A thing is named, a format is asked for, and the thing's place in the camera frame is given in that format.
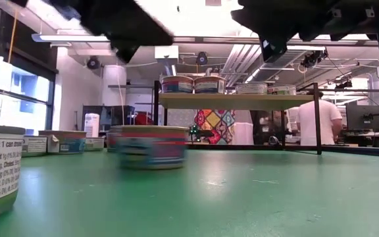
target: green tabletop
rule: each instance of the green tabletop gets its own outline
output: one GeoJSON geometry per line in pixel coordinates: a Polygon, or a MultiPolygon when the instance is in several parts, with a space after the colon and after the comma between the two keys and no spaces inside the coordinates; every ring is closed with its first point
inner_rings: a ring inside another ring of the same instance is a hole
{"type": "Polygon", "coordinates": [[[104,152],[24,158],[0,236],[379,237],[379,157],[189,151],[171,171],[104,152]]]}

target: computer monitor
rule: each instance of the computer monitor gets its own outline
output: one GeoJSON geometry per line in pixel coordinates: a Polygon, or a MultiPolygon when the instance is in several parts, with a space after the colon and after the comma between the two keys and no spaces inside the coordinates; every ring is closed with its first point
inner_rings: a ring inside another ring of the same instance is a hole
{"type": "Polygon", "coordinates": [[[379,106],[346,105],[348,130],[372,130],[379,132],[379,106]]]}

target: ceiling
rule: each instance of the ceiling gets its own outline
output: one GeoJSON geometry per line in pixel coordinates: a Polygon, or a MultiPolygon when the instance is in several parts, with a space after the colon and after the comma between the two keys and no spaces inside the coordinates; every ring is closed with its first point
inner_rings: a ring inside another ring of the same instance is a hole
{"type": "MultiPolygon", "coordinates": [[[[152,1],[138,0],[139,4],[150,14],[161,21],[169,30],[177,36],[201,34],[206,36],[210,33],[216,36],[237,36],[245,32],[246,29],[229,20],[228,11],[235,9],[236,0],[222,0],[225,11],[217,12],[217,7],[205,7],[205,0],[170,0],[152,1]],[[177,6],[183,13],[176,11],[177,6]],[[196,14],[202,16],[213,15],[215,17],[195,17],[196,14]]],[[[9,14],[14,15],[18,11],[18,19],[41,34],[87,34],[76,20],[67,21],[49,5],[40,0],[29,0],[25,9],[8,4],[6,0],[0,0],[0,7],[9,14]]],[[[234,45],[231,44],[177,44],[180,52],[180,61],[176,65],[178,73],[200,73],[205,72],[208,67],[222,69],[226,60],[231,55],[234,45]],[[204,51],[209,56],[208,64],[211,66],[196,67],[195,55],[204,51]]],[[[273,70],[272,73],[265,74],[265,77],[256,77],[256,80],[274,80],[270,75],[278,75],[278,84],[295,84],[300,86],[305,82],[318,81],[325,83],[341,75],[334,65],[344,65],[340,69],[343,73],[355,70],[357,74],[375,71],[374,67],[349,66],[358,62],[362,65],[375,66],[379,60],[379,50],[376,47],[327,47],[330,60],[321,62],[319,67],[333,68],[311,68],[306,73],[298,71],[299,63],[303,58],[302,53],[293,57],[289,64],[284,65],[294,70],[273,70]]],[[[117,64],[116,57],[110,50],[108,43],[72,43],[68,48],[68,54],[81,64],[85,64],[91,55],[98,55],[104,65],[117,64]]],[[[153,85],[154,80],[158,80],[162,74],[166,74],[164,65],[156,63],[154,47],[140,47],[133,59],[127,65],[127,78],[131,83],[153,85]]],[[[263,65],[262,57],[256,57],[252,64],[241,73],[252,74],[259,66],[263,65]]],[[[248,76],[240,76],[236,83],[242,83],[248,76]]]]}

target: orange cable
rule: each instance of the orange cable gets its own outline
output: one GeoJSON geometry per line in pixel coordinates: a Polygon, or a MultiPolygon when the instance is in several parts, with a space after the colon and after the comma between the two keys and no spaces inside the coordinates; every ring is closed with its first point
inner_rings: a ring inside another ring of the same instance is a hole
{"type": "Polygon", "coordinates": [[[13,31],[11,32],[11,42],[10,42],[10,49],[9,49],[9,53],[8,53],[8,63],[11,62],[11,54],[13,53],[14,35],[16,33],[16,26],[17,26],[17,14],[18,14],[18,11],[15,10],[13,31]]]}

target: window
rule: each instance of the window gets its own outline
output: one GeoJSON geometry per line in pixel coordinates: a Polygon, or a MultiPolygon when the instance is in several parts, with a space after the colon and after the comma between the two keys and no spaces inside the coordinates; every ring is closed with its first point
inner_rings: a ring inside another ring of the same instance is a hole
{"type": "Polygon", "coordinates": [[[0,125],[45,130],[49,81],[4,62],[0,57],[0,125]]]}
{"type": "Polygon", "coordinates": [[[37,135],[45,130],[46,105],[0,94],[0,125],[25,128],[37,135]]]}
{"type": "Polygon", "coordinates": [[[49,80],[4,62],[0,57],[0,90],[47,101],[49,80]]]}

